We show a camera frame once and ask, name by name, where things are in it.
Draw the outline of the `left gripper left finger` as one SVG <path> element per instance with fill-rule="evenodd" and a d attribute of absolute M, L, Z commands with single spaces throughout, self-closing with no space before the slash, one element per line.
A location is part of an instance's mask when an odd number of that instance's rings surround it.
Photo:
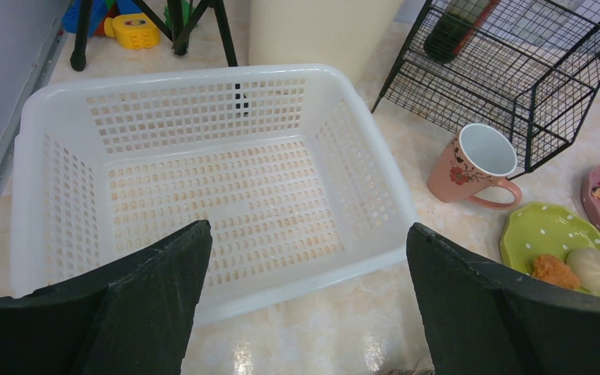
<path fill-rule="evenodd" d="M 80 276 L 0 298 L 0 374 L 178 374 L 210 230 L 198 220 Z"/>

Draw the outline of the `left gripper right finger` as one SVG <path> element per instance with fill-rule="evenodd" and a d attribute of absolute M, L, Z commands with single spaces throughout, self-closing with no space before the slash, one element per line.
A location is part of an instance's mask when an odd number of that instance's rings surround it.
<path fill-rule="evenodd" d="M 600 374 L 600 298 L 536 280 L 421 223 L 406 254 L 438 374 Z"/>

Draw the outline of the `dark sauce bottle black cap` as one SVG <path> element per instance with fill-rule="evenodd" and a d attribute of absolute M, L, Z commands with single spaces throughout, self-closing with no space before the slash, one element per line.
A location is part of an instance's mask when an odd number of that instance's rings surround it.
<path fill-rule="evenodd" d="M 500 0 L 450 1 L 424 42 L 423 50 L 439 64 L 453 61 Z"/>

